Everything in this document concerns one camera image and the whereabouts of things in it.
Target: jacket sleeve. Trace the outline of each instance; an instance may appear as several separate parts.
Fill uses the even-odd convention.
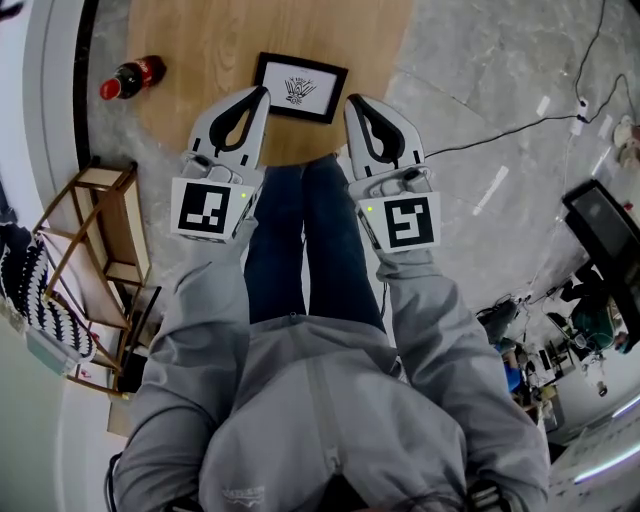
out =
[[[467,470],[526,511],[546,510],[546,445],[513,402],[500,356],[429,251],[379,254],[393,330],[412,386],[446,411],[467,440]]]
[[[120,512],[196,496],[209,441],[231,411],[249,344],[240,256],[198,243],[153,341],[114,475]]]

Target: black and white textile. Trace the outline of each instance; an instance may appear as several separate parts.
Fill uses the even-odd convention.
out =
[[[0,225],[0,293],[34,329],[45,331],[90,361],[96,344],[73,312],[55,300],[45,301],[48,261],[39,236],[15,224]]]

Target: gray jacket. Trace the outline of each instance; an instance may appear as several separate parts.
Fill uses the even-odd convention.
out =
[[[428,510],[463,509],[467,482],[482,478],[515,509],[545,509],[542,437],[429,252],[381,255],[396,351],[357,322],[249,326],[242,247],[198,247],[133,404],[115,474],[120,512],[184,495],[207,512],[315,511],[337,473],[376,508],[429,496]],[[389,375],[398,353],[410,385]]]

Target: table top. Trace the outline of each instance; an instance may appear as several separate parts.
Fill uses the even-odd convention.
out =
[[[253,85],[261,52],[347,68],[331,125],[270,116],[266,165],[308,162],[346,143],[349,94],[382,99],[413,0],[133,0],[128,59],[160,55],[167,74],[134,99],[142,125],[181,153],[198,116]]]

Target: blue jeans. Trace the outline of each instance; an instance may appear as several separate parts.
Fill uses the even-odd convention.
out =
[[[267,169],[255,211],[260,225],[251,238],[244,272],[252,324],[306,314],[301,278],[304,225],[311,276],[309,314],[384,331],[346,186],[333,155],[306,166]]]

